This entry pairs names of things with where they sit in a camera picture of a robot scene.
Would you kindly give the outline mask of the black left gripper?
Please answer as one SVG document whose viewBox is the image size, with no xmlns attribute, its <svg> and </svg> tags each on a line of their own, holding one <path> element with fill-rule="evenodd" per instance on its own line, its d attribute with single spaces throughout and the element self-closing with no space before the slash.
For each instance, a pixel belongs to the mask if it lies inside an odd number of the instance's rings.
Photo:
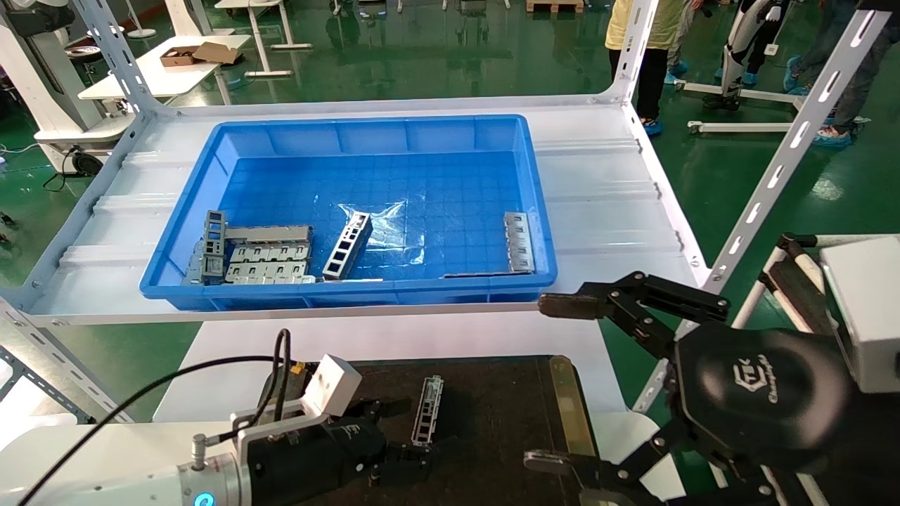
<svg viewBox="0 0 900 506">
<path fill-rule="evenodd" d="M 250 442 L 251 505 L 296 505 L 360 477 L 369 486 L 414 486 L 430 477 L 430 446 L 389 443 L 377 424 L 402 416 L 411 398 L 358 398 L 348 417 Z"/>
</svg>

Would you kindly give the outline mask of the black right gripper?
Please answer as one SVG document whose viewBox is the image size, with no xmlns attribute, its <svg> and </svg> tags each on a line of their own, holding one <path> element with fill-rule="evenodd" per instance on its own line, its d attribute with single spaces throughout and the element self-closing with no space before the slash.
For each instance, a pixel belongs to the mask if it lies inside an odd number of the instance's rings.
<svg viewBox="0 0 900 506">
<path fill-rule="evenodd" d="M 524 465 L 574 478 L 581 497 L 616 505 L 772 505 L 774 487 L 749 465 L 813 478 L 830 505 L 898 503 L 898 393 L 865 393 L 835 339 L 723 323 L 726 299 L 640 271 L 572 294 L 544 292 L 556 319 L 608 319 L 658 359 L 673 358 L 679 412 L 621 463 L 529 450 Z M 705 323 L 677 343 L 657 310 Z M 642 478 L 682 446 L 738 475 L 732 486 L 661 500 Z"/>
</svg>

